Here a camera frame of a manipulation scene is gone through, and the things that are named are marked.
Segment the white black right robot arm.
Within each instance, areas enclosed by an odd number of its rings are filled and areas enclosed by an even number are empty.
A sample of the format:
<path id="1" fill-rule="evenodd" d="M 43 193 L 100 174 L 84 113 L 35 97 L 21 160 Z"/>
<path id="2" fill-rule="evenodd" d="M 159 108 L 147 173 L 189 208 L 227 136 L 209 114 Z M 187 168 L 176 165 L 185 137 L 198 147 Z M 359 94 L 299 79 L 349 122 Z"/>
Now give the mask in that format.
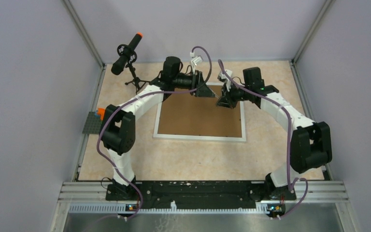
<path id="1" fill-rule="evenodd" d="M 287 132 L 286 162 L 267 174 L 264 193 L 277 199 L 284 187 L 293 184 L 304 173 L 332 161 L 330 127 L 326 122 L 315 122 L 300 113 L 272 85 L 265 85 L 259 67 L 243 70 L 243 84 L 232 79 L 232 71 L 222 68 L 218 79 L 223 82 L 217 106 L 234 108 L 237 102 L 249 101 L 267 112 Z"/>

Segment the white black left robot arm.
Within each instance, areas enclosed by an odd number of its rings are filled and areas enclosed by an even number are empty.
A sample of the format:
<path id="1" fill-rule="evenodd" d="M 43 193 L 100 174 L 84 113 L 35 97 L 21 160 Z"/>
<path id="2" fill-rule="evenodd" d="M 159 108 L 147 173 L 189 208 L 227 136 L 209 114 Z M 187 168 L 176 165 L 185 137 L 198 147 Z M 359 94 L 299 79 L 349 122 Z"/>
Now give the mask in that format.
<path id="1" fill-rule="evenodd" d="M 109 153 L 114 176 L 108 189 L 124 200 L 134 197 L 135 174 L 130 161 L 130 150 L 136 139 L 136 120 L 151 107 L 164 102 L 173 93 L 189 93 L 195 97 L 213 98 L 215 94 L 207 86 L 196 69 L 202 63 L 201 56 L 191 58 L 191 71 L 181 72 L 182 62 L 178 57 L 167 57 L 158 76 L 146 88 L 121 106 L 109 105 L 103 113 L 100 141 Z"/>

